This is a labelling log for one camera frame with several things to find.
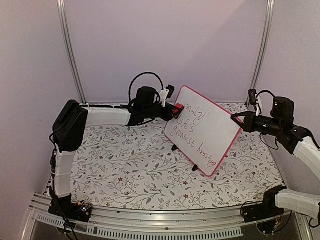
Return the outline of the red whiteboard eraser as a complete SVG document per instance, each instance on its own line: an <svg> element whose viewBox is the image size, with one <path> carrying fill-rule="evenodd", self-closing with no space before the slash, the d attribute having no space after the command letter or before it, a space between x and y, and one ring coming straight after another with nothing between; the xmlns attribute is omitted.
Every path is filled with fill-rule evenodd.
<svg viewBox="0 0 320 240"><path fill-rule="evenodd" d="M184 110L184 106L180 103L175 104L174 113L181 113Z"/></svg>

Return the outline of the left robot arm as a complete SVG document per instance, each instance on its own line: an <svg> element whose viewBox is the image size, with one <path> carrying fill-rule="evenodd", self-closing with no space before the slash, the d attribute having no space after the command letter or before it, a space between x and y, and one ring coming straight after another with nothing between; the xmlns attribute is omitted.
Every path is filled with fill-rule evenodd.
<svg viewBox="0 0 320 240"><path fill-rule="evenodd" d="M96 125L135 127L156 119L166 122L177 119L184 107L167 101L174 90L171 85L160 92L143 86L137 90L135 98L130 98L128 104L122 105L80 104L73 99L65 104L49 136L53 143L50 160L52 195L58 198L54 207L63 217L70 217L75 211L74 205L65 197L71 194L73 160L83 143L85 129Z"/></svg>

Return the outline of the pink framed whiteboard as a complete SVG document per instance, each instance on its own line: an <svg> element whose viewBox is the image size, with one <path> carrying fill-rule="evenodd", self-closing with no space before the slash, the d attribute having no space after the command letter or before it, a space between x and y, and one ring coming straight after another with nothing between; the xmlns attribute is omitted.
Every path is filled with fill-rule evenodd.
<svg viewBox="0 0 320 240"><path fill-rule="evenodd" d="M167 122L164 135L207 177L211 177L235 143L241 128L231 113L189 86L182 86L176 104L184 107Z"/></svg>

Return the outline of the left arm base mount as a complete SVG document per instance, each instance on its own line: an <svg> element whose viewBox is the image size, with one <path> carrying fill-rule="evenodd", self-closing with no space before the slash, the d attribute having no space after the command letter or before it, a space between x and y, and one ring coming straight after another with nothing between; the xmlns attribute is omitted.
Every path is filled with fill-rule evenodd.
<svg viewBox="0 0 320 240"><path fill-rule="evenodd" d="M58 198L57 201L51 201L48 212L68 220L88 223L92 214L92 206L87 204L79 205L70 200Z"/></svg>

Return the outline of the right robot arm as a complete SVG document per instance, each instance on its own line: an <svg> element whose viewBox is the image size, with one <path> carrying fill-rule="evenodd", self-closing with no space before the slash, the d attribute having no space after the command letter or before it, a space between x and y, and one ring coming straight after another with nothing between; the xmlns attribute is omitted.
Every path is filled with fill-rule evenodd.
<svg viewBox="0 0 320 240"><path fill-rule="evenodd" d="M258 132L275 137L291 155L295 156L318 177L320 175L320 147L312 132L294 124L294 102L286 97L275 96L270 116L245 111L231 115L244 132ZM243 207L245 222L253 222L281 215L285 210L320 219L318 195L291 190L279 185L263 194L262 203Z"/></svg>

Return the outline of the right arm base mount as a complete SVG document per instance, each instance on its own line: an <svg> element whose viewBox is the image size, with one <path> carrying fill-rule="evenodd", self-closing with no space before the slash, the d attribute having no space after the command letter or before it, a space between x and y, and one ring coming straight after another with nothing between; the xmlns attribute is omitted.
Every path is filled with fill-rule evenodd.
<svg viewBox="0 0 320 240"><path fill-rule="evenodd" d="M245 202L240 208L240 214L245 223L256 222L264 219L280 216L285 213L283 208L269 206L265 203Z"/></svg>

